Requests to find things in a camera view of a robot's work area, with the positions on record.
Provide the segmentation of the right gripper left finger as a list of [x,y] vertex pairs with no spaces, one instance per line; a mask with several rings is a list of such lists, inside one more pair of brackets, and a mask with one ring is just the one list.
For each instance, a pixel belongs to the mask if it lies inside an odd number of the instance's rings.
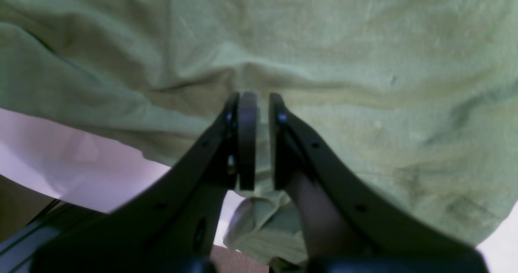
[[229,190],[254,190],[257,96],[234,93],[161,179],[114,212],[38,249],[32,273],[215,273]]

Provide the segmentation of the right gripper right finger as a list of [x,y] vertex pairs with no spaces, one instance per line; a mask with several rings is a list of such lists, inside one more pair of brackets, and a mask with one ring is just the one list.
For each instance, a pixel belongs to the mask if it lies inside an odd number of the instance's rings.
[[274,188],[300,216],[305,273],[486,273],[481,254],[374,192],[270,94]]

